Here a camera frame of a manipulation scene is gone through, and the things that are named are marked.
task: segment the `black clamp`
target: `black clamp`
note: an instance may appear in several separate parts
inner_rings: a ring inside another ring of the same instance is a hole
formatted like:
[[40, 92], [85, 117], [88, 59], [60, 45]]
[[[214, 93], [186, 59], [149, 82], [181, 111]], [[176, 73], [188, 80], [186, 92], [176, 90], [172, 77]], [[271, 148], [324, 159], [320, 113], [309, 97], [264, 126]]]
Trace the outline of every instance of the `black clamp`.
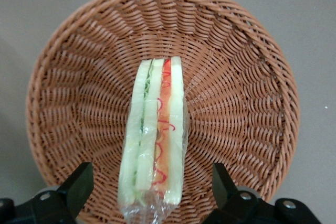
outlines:
[[92, 163], [82, 163], [56, 191], [44, 191], [16, 207], [11, 199], [0, 199], [0, 224], [76, 224], [92, 191]]
[[298, 200], [282, 198], [272, 206], [249, 191], [238, 190], [223, 164], [213, 165], [212, 189], [218, 209], [203, 224], [321, 224]]

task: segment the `basket weave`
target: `basket weave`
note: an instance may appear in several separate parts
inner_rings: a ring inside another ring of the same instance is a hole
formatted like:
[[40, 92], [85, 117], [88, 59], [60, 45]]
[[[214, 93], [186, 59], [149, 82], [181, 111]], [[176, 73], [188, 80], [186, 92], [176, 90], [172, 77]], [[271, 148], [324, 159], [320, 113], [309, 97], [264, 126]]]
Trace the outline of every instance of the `basket weave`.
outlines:
[[80, 217], [124, 223], [117, 186], [141, 60], [181, 56], [190, 115], [183, 200], [164, 223], [199, 223], [215, 207], [212, 163], [269, 200], [293, 158], [294, 78], [263, 26], [230, 0], [93, 0], [56, 30], [30, 81], [27, 125], [49, 185], [93, 162]]

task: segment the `screw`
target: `screw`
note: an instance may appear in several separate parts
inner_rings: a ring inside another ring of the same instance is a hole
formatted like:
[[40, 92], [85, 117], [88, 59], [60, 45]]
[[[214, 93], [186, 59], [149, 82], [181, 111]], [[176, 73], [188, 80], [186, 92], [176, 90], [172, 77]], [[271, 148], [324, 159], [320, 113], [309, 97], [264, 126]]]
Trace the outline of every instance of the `screw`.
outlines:
[[40, 197], [40, 200], [46, 200], [49, 197], [50, 197], [50, 193], [42, 194]]
[[252, 197], [251, 197], [251, 195], [249, 193], [241, 193], [240, 196], [244, 200], [250, 200], [250, 199], [252, 199]]
[[285, 200], [283, 203], [284, 203], [284, 206], [289, 208], [289, 209], [295, 209], [296, 208], [296, 205], [290, 200]]

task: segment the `plastic wrap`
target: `plastic wrap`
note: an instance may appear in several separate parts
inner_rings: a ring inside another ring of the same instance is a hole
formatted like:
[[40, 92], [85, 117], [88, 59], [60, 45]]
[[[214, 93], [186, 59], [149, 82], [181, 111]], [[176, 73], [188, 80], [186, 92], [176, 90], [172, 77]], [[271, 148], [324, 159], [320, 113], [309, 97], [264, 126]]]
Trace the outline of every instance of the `plastic wrap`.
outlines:
[[180, 58], [142, 61], [118, 185], [119, 208], [128, 224], [161, 223], [181, 202], [187, 127]]

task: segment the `gray surface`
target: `gray surface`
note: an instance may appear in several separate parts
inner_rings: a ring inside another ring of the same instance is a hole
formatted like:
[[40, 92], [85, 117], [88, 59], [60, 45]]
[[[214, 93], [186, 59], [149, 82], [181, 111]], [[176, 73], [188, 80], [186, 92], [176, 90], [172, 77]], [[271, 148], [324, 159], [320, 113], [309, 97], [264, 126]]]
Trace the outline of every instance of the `gray surface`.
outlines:
[[[45, 185], [26, 137], [28, 79], [53, 31], [88, 1], [0, 0], [0, 197], [21, 203]], [[299, 144], [275, 199], [299, 199], [322, 223], [334, 223], [336, 2], [234, 1], [255, 15], [283, 49], [299, 89]]]

